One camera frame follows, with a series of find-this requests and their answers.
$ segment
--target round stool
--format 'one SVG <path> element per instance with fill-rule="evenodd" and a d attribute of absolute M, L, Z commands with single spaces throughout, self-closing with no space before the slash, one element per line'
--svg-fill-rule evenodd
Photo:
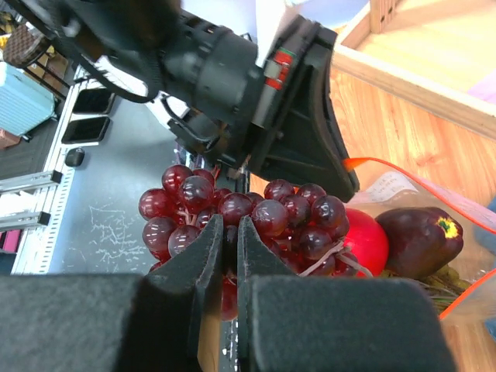
<path fill-rule="evenodd" d="M 46 36 L 36 29 L 30 31 L 26 25 L 22 24 L 14 30 L 7 40 L 7 44 L 3 51 L 3 59 L 7 64 L 10 64 L 13 67 L 22 68 L 42 86 L 49 91 L 52 91 L 59 98 L 65 99 L 66 96 L 64 94 L 44 81 L 43 77 L 37 76 L 28 68 L 31 64 L 35 64 L 60 82 L 64 87 L 70 88 L 71 86 L 68 83 L 58 77 L 48 67 L 45 67 L 38 62 L 38 59 L 46 53 L 49 47 L 50 40 Z"/>

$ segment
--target light blue suitcase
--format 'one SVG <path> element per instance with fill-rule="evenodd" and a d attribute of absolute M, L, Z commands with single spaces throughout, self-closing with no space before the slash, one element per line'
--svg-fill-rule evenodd
<path fill-rule="evenodd" d="M 53 93 L 0 62 L 0 129 L 21 136 L 54 116 Z"/>

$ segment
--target yellow spot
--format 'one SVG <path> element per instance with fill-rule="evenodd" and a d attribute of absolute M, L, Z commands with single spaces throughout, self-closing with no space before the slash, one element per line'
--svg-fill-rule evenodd
<path fill-rule="evenodd" d="M 456 227 L 456 223 L 452 219 L 439 217 L 439 219 L 437 220 L 437 225 L 443 228 L 444 236 L 447 239 L 456 238 L 458 236 L 458 228 Z"/>

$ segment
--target bunch of grapes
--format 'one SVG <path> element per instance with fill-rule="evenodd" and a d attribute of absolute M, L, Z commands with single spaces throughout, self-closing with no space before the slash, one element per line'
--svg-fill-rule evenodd
<path fill-rule="evenodd" d="M 162 186 L 146 191 L 139 200 L 139 213 L 147 220 L 143 242 L 159 260 L 150 271 L 186 250 L 209 219 L 220 214 L 224 221 L 223 314 L 234 313 L 227 304 L 236 307 L 237 303 L 233 299 L 236 244 L 239 221 L 245 215 L 251 217 L 267 248 L 296 274 L 354 276 L 361 268 L 343 246 L 350 228 L 344 204 L 317 184 L 295 191 L 289 182 L 275 180 L 265 187 L 263 196 L 242 194 L 215 188 L 208 170 L 174 165 L 164 172 Z"/>

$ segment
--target green vegetable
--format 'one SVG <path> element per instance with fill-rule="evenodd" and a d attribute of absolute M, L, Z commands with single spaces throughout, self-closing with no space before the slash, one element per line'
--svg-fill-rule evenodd
<path fill-rule="evenodd" d="M 463 228 L 440 208 L 397 208 L 376 221 L 389 240 L 386 269 L 422 279 L 452 261 L 463 248 Z"/>

